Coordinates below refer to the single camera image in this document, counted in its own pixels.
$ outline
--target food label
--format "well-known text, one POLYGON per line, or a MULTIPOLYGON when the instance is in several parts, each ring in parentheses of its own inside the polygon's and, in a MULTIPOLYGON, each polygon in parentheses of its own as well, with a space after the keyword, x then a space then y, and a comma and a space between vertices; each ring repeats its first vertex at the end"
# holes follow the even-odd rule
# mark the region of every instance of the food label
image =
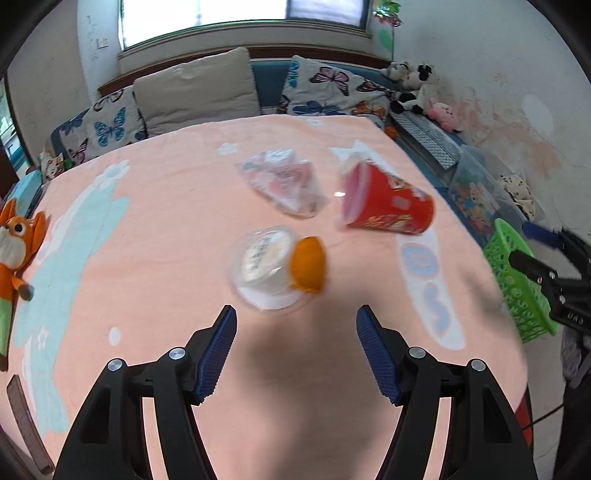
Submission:
POLYGON ((254 240, 242 261, 242 276, 246 281, 266 277, 287 255, 289 234, 282 231, 268 232, 254 240))

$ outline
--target window frame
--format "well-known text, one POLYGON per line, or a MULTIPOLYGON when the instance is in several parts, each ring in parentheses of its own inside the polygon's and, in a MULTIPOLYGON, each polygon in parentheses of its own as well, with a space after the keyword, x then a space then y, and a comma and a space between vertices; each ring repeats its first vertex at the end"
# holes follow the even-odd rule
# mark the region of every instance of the window frame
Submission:
POLYGON ((195 27, 183 28, 182 30, 175 30, 174 32, 165 33, 162 35, 158 35, 156 37, 148 38, 144 41, 134 43, 133 45, 126 46, 125 45, 125 36, 123 32, 123 17, 124 17, 124 3, 125 0, 119 0, 119 36, 121 40, 121 52, 127 52, 128 50, 132 50, 137 47, 145 46, 149 43, 157 43, 159 41, 167 41, 172 38, 178 37, 179 35, 187 35, 192 32, 198 32, 199 30, 206 29, 206 28, 224 28, 227 26, 228 28, 232 28, 238 24, 242 27, 247 27, 249 23, 252 23, 253 26, 260 26, 263 23, 268 22, 269 24, 292 24, 294 22, 302 22, 302 23, 309 23, 309 24, 316 24, 316 25, 326 25, 329 27, 341 27, 341 28, 348 28, 357 32, 368 32, 369 29, 369 9, 371 8, 372 0, 363 0, 363 13, 361 15, 361 20, 359 22, 359 26, 351 25, 341 22, 332 22, 329 20, 315 20, 314 18, 301 18, 301 17, 290 17, 288 16, 290 8, 291 8, 292 0, 287 0, 286 7, 285 7, 285 18, 283 19, 274 19, 274 20, 236 20, 231 22, 219 22, 219 23, 211 23, 205 25, 197 25, 195 27))

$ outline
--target red paper cup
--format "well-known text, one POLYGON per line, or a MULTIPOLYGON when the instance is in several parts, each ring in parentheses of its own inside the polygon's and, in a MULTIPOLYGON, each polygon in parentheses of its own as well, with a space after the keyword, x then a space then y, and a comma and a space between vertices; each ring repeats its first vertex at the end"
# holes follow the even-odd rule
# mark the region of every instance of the red paper cup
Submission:
POLYGON ((345 179, 343 219, 348 226, 417 234, 434 215, 430 195, 371 163, 359 162, 345 179))

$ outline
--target butterfly print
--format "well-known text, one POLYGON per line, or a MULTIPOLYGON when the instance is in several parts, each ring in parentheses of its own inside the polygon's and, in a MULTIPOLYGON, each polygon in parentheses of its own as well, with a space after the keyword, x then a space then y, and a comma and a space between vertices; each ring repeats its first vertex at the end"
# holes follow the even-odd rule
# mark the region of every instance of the butterfly print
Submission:
POLYGON ((102 99, 100 99, 98 102, 96 102, 92 106, 92 109, 95 112, 100 112, 107 103, 109 103, 109 102, 115 103, 122 96, 123 96, 123 89, 117 90, 115 93, 111 93, 110 95, 105 95, 102 99))
POLYGON ((125 134, 125 128, 123 128, 123 124, 125 123, 125 107, 123 107, 115 118, 113 119, 113 126, 106 125, 103 122, 95 122, 95 131, 96 136, 99 139, 99 145, 101 147, 106 147, 109 144, 109 139, 111 136, 115 137, 115 141, 119 141, 123 138, 125 134))
POLYGON ((290 87, 297 87, 298 69, 300 68, 300 62, 292 60, 290 63, 290 69, 287 71, 287 83, 290 87))
POLYGON ((279 100, 279 105, 277 106, 277 113, 287 113, 287 107, 289 107, 289 105, 289 98, 287 98, 285 95, 281 95, 281 100, 279 100))
POLYGON ((317 113, 318 115, 345 115, 345 113, 342 113, 340 108, 336 105, 322 106, 314 100, 309 101, 305 105, 295 106, 294 113, 296 115, 310 115, 311 113, 317 113))
POLYGON ((361 100, 353 109, 351 110, 351 115, 376 115, 381 120, 386 120, 386 109, 383 106, 379 106, 376 109, 372 109, 367 106, 367 102, 365 100, 361 100))
POLYGON ((80 144, 80 146, 78 147, 78 150, 76 150, 76 151, 70 150, 68 148, 68 152, 70 153, 70 158, 74 162, 75 167, 77 167, 81 163, 84 163, 84 161, 86 159, 86 147, 87 146, 88 146, 88 139, 84 140, 80 144))
POLYGON ((358 92, 387 92, 389 89, 378 85, 371 80, 365 80, 361 85, 357 87, 358 92))
POLYGON ((312 83, 332 82, 343 95, 349 96, 349 76, 345 72, 337 72, 330 67, 320 67, 320 71, 310 81, 312 83))
POLYGON ((82 113, 76 115, 74 118, 69 119, 60 127, 60 131, 65 132, 66 135, 70 135, 70 133, 72 133, 72 130, 74 130, 75 128, 79 128, 82 125, 82 119, 84 118, 88 110, 90 109, 87 108, 82 113))

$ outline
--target window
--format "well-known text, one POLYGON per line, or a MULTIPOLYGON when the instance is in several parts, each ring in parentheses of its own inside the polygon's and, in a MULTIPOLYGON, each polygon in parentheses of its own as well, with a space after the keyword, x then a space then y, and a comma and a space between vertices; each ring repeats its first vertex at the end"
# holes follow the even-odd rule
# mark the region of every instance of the window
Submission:
POLYGON ((29 162, 10 115, 4 79, 0 79, 0 148, 4 149, 6 157, 18 177, 24 177, 29 162))
POLYGON ((121 0, 125 48, 185 28, 242 20, 306 19, 365 28, 369 0, 121 0))

